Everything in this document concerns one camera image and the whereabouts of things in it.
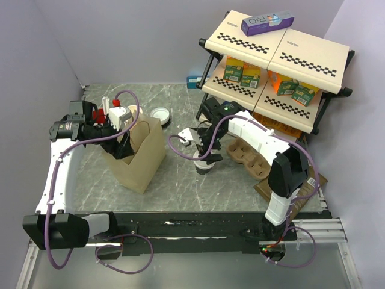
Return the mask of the black paper coffee cup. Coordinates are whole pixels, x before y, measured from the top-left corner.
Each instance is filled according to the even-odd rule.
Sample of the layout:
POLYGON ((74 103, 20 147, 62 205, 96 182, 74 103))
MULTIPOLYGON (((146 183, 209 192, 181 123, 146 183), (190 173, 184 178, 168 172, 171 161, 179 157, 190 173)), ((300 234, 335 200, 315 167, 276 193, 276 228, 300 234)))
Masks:
POLYGON ((196 172, 199 174, 199 175, 206 175, 208 174, 212 168, 215 166, 214 163, 212 163, 211 165, 205 165, 205 166, 201 166, 201 165, 198 165, 196 164, 195 165, 195 168, 196 168, 196 172))

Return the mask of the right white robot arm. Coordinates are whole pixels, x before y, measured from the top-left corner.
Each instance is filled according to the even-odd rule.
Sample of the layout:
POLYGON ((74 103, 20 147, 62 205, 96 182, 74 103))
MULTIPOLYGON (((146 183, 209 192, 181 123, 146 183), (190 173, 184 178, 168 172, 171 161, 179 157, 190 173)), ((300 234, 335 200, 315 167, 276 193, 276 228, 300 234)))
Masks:
POLYGON ((237 161, 255 173, 263 168, 268 170, 271 198, 262 230, 266 238, 278 239, 283 234, 290 207, 309 177, 308 153, 297 143, 284 140, 263 126, 235 101, 219 103, 215 98, 205 99, 200 110, 211 126, 187 130, 191 134, 189 139, 197 146, 193 156, 196 168, 206 172, 221 161, 220 140, 227 133, 235 135, 238 139, 232 151, 237 161))

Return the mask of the kraft paper bag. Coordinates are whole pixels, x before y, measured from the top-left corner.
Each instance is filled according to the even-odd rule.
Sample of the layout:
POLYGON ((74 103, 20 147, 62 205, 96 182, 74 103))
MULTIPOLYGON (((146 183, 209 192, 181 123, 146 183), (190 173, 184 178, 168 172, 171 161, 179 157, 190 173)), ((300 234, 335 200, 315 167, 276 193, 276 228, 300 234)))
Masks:
POLYGON ((165 141, 160 120, 141 113, 130 129, 130 144, 135 154, 115 159, 103 151, 107 166, 120 185, 143 194, 165 157, 165 141))

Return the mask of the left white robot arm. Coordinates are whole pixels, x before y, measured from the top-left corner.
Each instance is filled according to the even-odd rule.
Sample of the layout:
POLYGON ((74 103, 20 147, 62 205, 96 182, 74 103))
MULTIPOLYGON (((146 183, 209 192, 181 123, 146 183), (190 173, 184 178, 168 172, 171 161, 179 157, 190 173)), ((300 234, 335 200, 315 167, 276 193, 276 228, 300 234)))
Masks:
POLYGON ((96 235, 106 242, 118 237, 114 213, 79 217, 72 202, 78 167, 90 140, 117 160, 134 154, 129 132, 115 136, 131 118, 127 107, 104 111, 89 101, 71 101, 69 113, 51 126, 51 161, 45 189, 35 213, 25 216, 22 223, 39 249, 45 250, 46 243, 51 249, 81 248, 96 235))

